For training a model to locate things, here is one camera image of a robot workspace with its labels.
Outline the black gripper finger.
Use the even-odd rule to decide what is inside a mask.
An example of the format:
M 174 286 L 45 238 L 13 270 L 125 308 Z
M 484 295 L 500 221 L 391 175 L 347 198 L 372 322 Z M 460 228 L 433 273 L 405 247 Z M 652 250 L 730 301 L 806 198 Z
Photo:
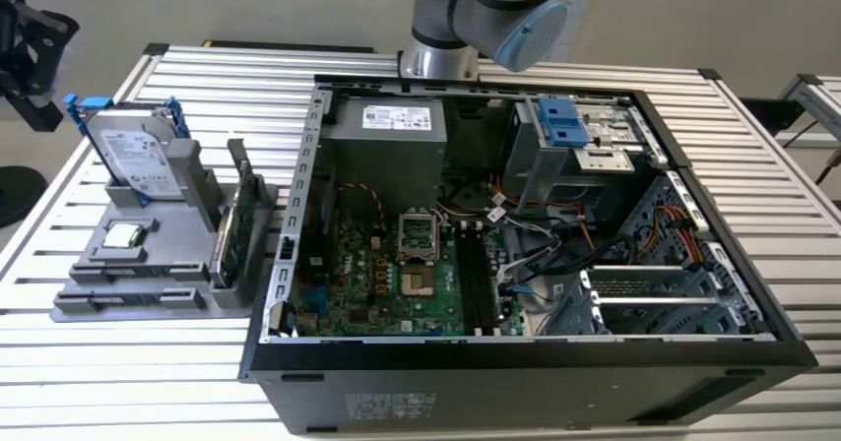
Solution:
M 30 10 L 25 43 L 9 54 L 9 104 L 36 132 L 52 132 L 62 119 L 52 92 L 64 49 L 77 31 L 72 18 Z

